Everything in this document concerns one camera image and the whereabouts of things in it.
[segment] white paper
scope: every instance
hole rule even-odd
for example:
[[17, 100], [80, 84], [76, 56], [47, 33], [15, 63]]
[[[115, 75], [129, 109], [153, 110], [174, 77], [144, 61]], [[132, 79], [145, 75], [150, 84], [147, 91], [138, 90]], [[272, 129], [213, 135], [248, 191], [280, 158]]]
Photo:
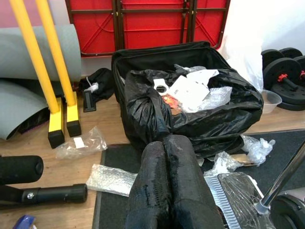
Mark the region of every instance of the white paper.
[[219, 72], [217, 69], [203, 69], [193, 73], [188, 73], [186, 77], [196, 83], [201, 83], [208, 88], [209, 80], [218, 74]]
[[196, 83], [182, 75], [168, 90], [168, 94], [180, 103], [192, 106], [200, 105], [209, 92], [209, 89], [203, 84]]
[[75, 142], [75, 147], [77, 149], [85, 147], [85, 144], [84, 144], [84, 142], [83, 142], [81, 137], [75, 137], [75, 138], [73, 138], [73, 140]]

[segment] black suitcase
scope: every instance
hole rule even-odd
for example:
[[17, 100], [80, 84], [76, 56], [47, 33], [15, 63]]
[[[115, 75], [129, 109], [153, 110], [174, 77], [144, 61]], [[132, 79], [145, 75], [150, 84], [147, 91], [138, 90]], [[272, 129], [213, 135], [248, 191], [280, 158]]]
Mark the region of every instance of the black suitcase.
[[[231, 101], [213, 110], [172, 115], [169, 105], [153, 89], [152, 77], [133, 77], [131, 73], [147, 69], [170, 73], [175, 70], [174, 64], [218, 69], [219, 75], [211, 78], [208, 86], [231, 86]], [[126, 136], [140, 151], [148, 143], [173, 133], [187, 136], [198, 157], [214, 156], [224, 150], [232, 154], [243, 146], [240, 134], [259, 121], [262, 114], [261, 94], [208, 42], [119, 50], [112, 56], [112, 71]]]

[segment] black fabric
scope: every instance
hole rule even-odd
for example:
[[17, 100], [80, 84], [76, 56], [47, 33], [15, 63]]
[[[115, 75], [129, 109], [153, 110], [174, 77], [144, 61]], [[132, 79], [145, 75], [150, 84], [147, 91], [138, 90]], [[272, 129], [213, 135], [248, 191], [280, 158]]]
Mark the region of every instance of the black fabric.
[[131, 188], [126, 229], [169, 229], [172, 194], [162, 142], [143, 151], [141, 168]]
[[[213, 110], [172, 115], [169, 105], [153, 89], [153, 78], [168, 81], [176, 77], [174, 64], [218, 69], [220, 74], [208, 86], [233, 87], [230, 103]], [[187, 136], [198, 157], [213, 156], [232, 146], [262, 114], [260, 93], [206, 42], [117, 51], [112, 57], [112, 71], [126, 136], [140, 152], [148, 143], [173, 133]]]
[[[274, 139], [276, 141], [274, 149], [267, 157], [267, 160], [259, 167], [241, 167], [236, 171], [249, 174], [257, 181], [260, 190], [266, 193], [304, 141], [305, 130], [270, 132], [252, 136], [255, 138], [262, 137], [268, 141]], [[102, 157], [101, 164], [132, 173], [137, 173], [141, 166], [141, 154], [130, 144], [110, 145], [103, 152]], [[205, 160], [201, 169], [206, 171], [212, 166], [212, 162]], [[298, 168], [283, 190], [304, 187], [304, 174], [305, 162]], [[127, 203], [127, 197], [97, 192], [93, 228], [123, 229], [126, 220]]]
[[164, 146], [173, 192], [173, 228], [224, 229], [190, 140], [171, 135], [165, 138]]
[[[109, 99], [114, 93], [114, 80], [112, 76], [112, 71], [107, 68], [100, 68], [92, 75], [88, 76], [88, 80], [91, 84], [98, 83], [99, 89], [92, 93], [92, 98], [94, 102], [102, 99]], [[81, 79], [79, 83], [79, 90], [84, 91], [89, 88], [86, 79]]]

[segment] black floor mat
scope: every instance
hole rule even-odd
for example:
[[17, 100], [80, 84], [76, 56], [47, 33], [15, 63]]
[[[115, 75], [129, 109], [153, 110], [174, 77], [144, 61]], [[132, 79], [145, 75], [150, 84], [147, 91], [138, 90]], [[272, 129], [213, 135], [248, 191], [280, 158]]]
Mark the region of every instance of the black floor mat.
[[[276, 144], [265, 163], [259, 167], [242, 167], [237, 172], [244, 172], [257, 181], [260, 190], [265, 193], [275, 181], [290, 158], [296, 153], [305, 140], [305, 130], [269, 132], [255, 134], [253, 137], [274, 139]], [[137, 173], [141, 165], [141, 155], [129, 144], [112, 145], [102, 154], [102, 164], [109, 167]], [[205, 160], [202, 171], [213, 167], [213, 162]], [[288, 181], [283, 190], [305, 186], [305, 162]], [[98, 192], [94, 210], [94, 229], [123, 229], [126, 217], [127, 197]]]

